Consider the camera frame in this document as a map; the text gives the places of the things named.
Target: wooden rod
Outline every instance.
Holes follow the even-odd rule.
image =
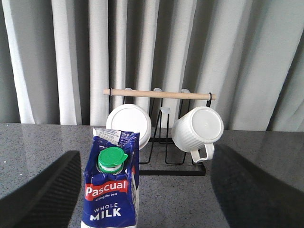
[[[209,94],[192,94],[192,93],[172,93],[172,92],[155,92],[141,90],[124,90],[124,89],[104,89],[104,95],[111,96],[140,96],[154,98],[175,98],[187,100],[206,100],[210,99]],[[216,95],[212,94],[212,100],[216,99]]]

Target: curtain fold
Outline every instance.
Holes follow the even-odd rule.
[[[103,95],[105,88],[159,87],[216,94],[211,108],[225,129],[304,131],[302,0],[1,5],[1,122],[105,125],[123,103]],[[149,98],[132,101],[149,112]],[[172,126],[180,100],[163,106]]]

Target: green cap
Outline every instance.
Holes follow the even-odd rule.
[[[119,147],[109,147],[100,151],[98,155],[98,168],[102,172],[116,173],[123,168],[123,162],[128,155]]]

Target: white mug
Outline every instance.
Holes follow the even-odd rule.
[[[209,107],[197,107],[178,119],[172,128],[172,139],[182,151],[190,152],[194,162],[213,158],[213,143],[220,139],[224,125],[219,114]],[[205,146],[207,157],[199,149]]]

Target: black metal rack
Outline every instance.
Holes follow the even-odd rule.
[[[212,93],[209,94],[210,99],[206,103],[207,107],[210,107],[212,100]],[[152,105],[149,113],[150,118],[155,106],[155,99],[156,98],[152,98]],[[189,112],[191,100],[187,101],[187,112]],[[190,153],[179,150],[175,146],[172,138],[169,137],[169,113],[167,114],[165,137],[162,137],[161,124],[163,115],[163,98],[160,98],[160,102],[153,137],[150,138],[148,144],[140,150],[140,175],[205,176],[206,169],[204,164],[202,162],[194,163]],[[178,118],[181,117],[181,111],[184,103],[184,99],[181,99]]]

